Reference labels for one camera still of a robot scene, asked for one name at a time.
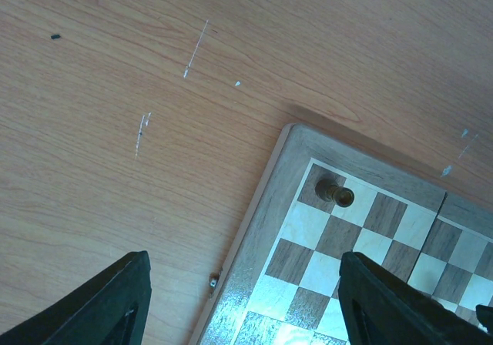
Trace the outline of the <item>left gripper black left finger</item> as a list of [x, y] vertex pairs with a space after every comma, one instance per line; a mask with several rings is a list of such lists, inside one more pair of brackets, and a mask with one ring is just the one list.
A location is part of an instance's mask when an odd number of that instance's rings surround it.
[[2, 344], [141, 344], [151, 299], [146, 251], [127, 253], [1, 335]]

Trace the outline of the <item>dark rook piece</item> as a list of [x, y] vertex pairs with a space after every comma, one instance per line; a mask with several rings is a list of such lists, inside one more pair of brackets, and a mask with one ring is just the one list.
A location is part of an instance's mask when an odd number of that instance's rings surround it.
[[315, 192], [323, 201], [333, 202], [342, 208], [351, 206], [355, 199], [351, 189], [339, 186], [332, 179], [321, 179], [315, 186]]

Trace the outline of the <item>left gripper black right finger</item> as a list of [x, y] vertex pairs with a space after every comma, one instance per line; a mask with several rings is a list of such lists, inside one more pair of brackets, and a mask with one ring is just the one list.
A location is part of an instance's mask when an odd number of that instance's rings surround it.
[[338, 296], [352, 344], [491, 344], [492, 308], [477, 306], [487, 330], [463, 320], [359, 252], [342, 255]]

